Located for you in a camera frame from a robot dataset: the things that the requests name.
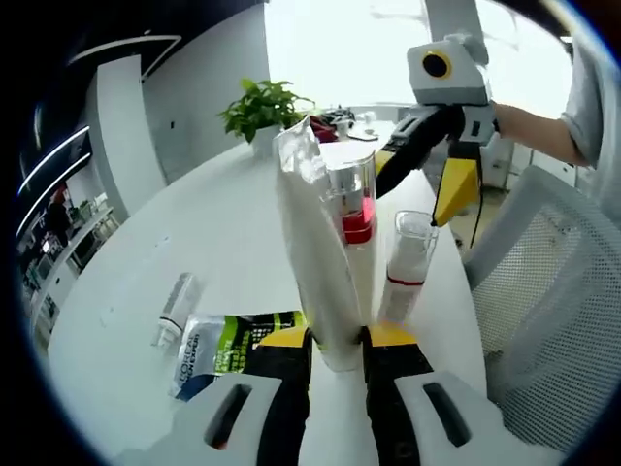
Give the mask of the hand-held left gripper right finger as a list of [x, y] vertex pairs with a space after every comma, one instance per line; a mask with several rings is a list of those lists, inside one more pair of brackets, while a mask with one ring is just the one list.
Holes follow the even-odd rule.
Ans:
[[361, 330], [366, 408], [382, 465], [560, 465], [555, 449], [519, 440], [500, 409], [436, 371], [402, 326]]

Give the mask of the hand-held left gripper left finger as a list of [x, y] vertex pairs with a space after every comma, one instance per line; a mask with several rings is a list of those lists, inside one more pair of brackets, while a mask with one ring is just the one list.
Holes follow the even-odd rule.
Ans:
[[187, 401], [169, 433], [125, 465], [296, 465], [310, 413], [311, 333], [273, 332], [241, 373], [224, 374]]

